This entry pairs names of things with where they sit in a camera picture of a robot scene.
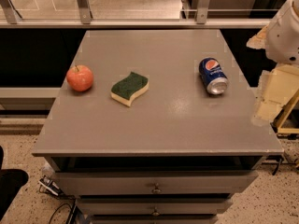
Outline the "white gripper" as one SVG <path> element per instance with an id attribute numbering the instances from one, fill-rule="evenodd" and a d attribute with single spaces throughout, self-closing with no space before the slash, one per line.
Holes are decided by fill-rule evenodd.
<path id="1" fill-rule="evenodd" d="M 265 49 L 266 57 L 278 63 L 271 72 L 262 71 L 256 90 L 251 120 L 255 125 L 265 125 L 299 90 L 299 0 L 287 0 L 246 46 Z"/>

